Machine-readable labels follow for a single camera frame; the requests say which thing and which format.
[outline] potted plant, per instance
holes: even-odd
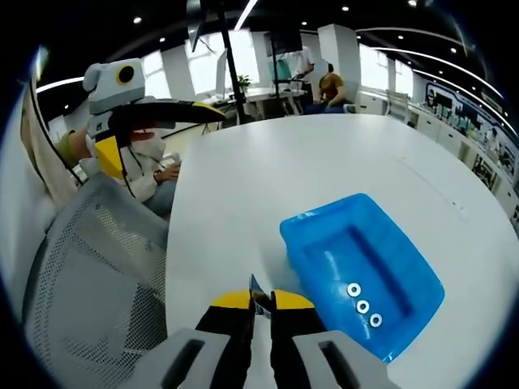
[[[247,89],[251,86],[251,79],[249,79],[248,75],[239,75],[238,76],[238,85],[240,90],[245,95]]]

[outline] white table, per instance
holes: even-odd
[[[289,101],[290,106],[294,110],[294,112],[298,112],[298,107],[294,102],[295,97],[299,97],[304,95],[305,92],[301,89],[290,89],[289,91],[284,91],[283,88],[279,90],[279,96],[281,99],[286,98]],[[265,118],[265,110],[263,107],[263,102],[266,100],[271,100],[276,97],[276,89],[274,87],[269,88],[248,88],[245,93],[246,105],[256,104],[258,107],[259,115],[262,118]],[[222,99],[216,96],[209,97],[208,99],[203,100],[204,103],[213,105],[216,103],[221,103]],[[228,104],[235,104],[236,100],[227,100]],[[249,114],[253,114],[253,109],[251,107],[246,107]]]
[[[461,161],[383,116],[254,122],[189,145],[169,228],[168,333],[194,327],[215,297],[245,289],[251,272],[265,289],[298,291],[279,224],[358,192],[410,237],[446,292],[424,331],[388,366],[390,378],[409,389],[462,387],[491,351],[517,293],[519,241]],[[247,387],[272,375],[267,330],[261,322]]]

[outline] ceiling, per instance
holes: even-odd
[[[224,7],[230,27],[233,27],[247,0],[225,0]],[[426,35],[410,30],[375,30],[359,32],[360,42],[373,47],[389,47],[425,53],[454,63],[494,85],[509,101],[515,93],[479,46],[477,29],[461,24],[457,10],[441,6],[438,1],[418,0],[412,7],[407,0],[328,0],[322,6],[303,6],[295,0],[259,0],[244,27],[252,31],[267,31],[280,24],[292,24],[304,31],[316,32],[327,24],[340,24],[355,30],[367,28],[408,28],[446,36]],[[122,58],[142,57],[157,49],[170,49],[187,39],[185,1],[130,0],[121,4],[110,0],[64,3],[54,14],[54,28],[41,39],[49,50],[49,61],[38,86],[84,74],[94,62],[109,62]],[[209,12],[204,32],[215,32],[219,25],[213,11]],[[136,16],[142,22],[134,24]],[[390,58],[411,62],[414,69],[445,78],[477,96],[484,90],[489,96],[503,101],[482,83],[451,66],[435,60],[402,53],[387,53]],[[54,88],[38,96],[46,119],[68,114],[86,98],[80,83]]]

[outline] window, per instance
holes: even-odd
[[[395,79],[395,92],[407,93],[413,98],[413,70],[406,64],[395,61],[397,77]]]
[[[389,89],[388,57],[366,45],[360,49],[360,79],[365,87]]]
[[[144,78],[146,79],[146,96],[157,99],[170,99],[168,79],[165,77],[164,65],[160,51],[143,58]]]
[[[260,81],[252,36],[248,30],[229,31],[233,48],[234,65],[238,75],[248,75],[251,83]],[[214,91],[217,84],[217,61],[225,46],[221,32],[200,37],[192,53],[190,41],[186,41],[186,56],[195,94]],[[231,88],[229,67],[225,71],[225,88]]]

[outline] metal washer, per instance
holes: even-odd
[[[348,292],[348,296],[350,297],[358,297],[360,296],[360,285],[357,284],[356,282],[352,282],[351,284],[348,285],[348,288],[346,289],[346,291]]]
[[[357,312],[360,314],[367,314],[367,311],[370,310],[370,303],[366,300],[357,301]]]
[[[373,328],[380,327],[381,324],[382,324],[382,316],[380,314],[373,314],[370,317],[370,326],[372,326]]]

